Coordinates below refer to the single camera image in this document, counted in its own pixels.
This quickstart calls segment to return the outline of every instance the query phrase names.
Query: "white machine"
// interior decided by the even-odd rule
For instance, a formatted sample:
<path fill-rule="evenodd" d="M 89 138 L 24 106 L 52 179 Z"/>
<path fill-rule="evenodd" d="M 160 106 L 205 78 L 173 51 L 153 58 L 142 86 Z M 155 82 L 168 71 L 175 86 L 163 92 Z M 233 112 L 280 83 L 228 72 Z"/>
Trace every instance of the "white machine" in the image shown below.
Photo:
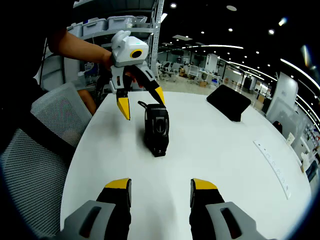
<path fill-rule="evenodd" d="M 114 65 L 111 66 L 112 78 L 109 82 L 112 93 L 116 94 L 117 106 L 127 120 L 130 120 L 128 90 L 131 85 L 131 80 L 128 84 L 124 83 L 123 77 L 127 66 L 131 66 L 129 71 L 153 98 L 160 104 L 165 104 L 162 88 L 145 62 L 149 47 L 145 42 L 130 34 L 130 31 L 120 30 L 111 39 Z"/>

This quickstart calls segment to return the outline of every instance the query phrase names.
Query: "black shirt sleeve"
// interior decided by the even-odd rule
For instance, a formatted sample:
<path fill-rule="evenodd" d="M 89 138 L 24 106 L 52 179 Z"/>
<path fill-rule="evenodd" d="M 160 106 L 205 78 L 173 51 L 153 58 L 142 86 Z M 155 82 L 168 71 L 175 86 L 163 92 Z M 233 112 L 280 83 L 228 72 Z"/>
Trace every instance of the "black shirt sleeve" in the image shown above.
<path fill-rule="evenodd" d="M 66 28 L 72 23 L 73 0 L 53 0 L 49 4 L 49 16 L 47 18 L 48 34 L 61 28 Z"/>

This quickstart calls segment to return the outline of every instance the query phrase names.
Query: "black tablet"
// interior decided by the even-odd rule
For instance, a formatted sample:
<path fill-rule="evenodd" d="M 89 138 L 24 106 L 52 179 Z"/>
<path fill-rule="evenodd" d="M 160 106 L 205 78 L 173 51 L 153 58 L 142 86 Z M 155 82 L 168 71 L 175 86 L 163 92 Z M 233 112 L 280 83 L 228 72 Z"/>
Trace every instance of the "black tablet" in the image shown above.
<path fill-rule="evenodd" d="M 241 121 L 241 114 L 251 104 L 251 100 L 239 92 L 220 85 L 206 100 L 234 122 Z"/>

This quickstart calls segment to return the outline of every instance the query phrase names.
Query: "person's arm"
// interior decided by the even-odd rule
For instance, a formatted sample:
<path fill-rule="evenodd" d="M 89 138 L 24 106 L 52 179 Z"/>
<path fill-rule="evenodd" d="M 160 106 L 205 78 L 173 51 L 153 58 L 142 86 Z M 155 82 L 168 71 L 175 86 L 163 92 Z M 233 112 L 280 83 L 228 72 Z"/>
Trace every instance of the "person's arm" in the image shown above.
<path fill-rule="evenodd" d="M 110 51 L 81 40 L 65 28 L 55 31 L 48 37 L 48 47 L 55 54 L 70 59 L 103 64 L 108 70 L 113 65 Z"/>

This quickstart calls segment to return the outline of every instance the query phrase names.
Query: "gray chair back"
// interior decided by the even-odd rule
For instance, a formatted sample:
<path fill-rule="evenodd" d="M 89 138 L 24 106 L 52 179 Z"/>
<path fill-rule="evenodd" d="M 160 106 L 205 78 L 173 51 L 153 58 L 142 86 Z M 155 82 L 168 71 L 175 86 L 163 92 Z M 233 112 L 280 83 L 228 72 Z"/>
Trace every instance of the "gray chair back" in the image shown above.
<path fill-rule="evenodd" d="M 74 147 L 92 117 L 72 83 L 40 97 L 32 104 L 31 113 Z M 38 237 L 55 235 L 60 230 L 68 172 L 62 157 L 18 128 L 1 156 L 1 164 L 11 198 L 24 221 Z"/>

